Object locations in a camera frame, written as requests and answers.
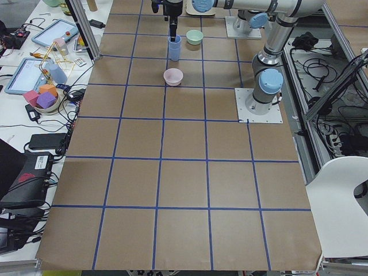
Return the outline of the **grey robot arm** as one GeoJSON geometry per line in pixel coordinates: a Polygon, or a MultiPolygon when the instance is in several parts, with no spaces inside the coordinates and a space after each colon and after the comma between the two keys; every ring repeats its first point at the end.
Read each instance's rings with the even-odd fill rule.
{"type": "Polygon", "coordinates": [[[193,8],[204,13],[212,8],[237,9],[238,17],[248,22],[251,29],[265,25],[267,15],[275,13],[276,20],[263,49],[252,61],[253,70],[264,66],[263,72],[255,72],[255,88],[245,100],[246,108],[256,115],[269,112],[272,101],[283,85],[282,74],[274,69],[280,61],[283,48],[299,18],[319,10],[324,1],[192,1],[193,8]]]}

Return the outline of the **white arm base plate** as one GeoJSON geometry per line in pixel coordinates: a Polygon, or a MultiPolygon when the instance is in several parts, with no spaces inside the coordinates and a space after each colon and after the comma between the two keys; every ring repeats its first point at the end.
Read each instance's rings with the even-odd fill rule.
{"type": "Polygon", "coordinates": [[[252,88],[235,88],[238,122],[250,124],[282,124],[282,114],[275,95],[272,102],[263,104],[253,98],[252,88]]]}

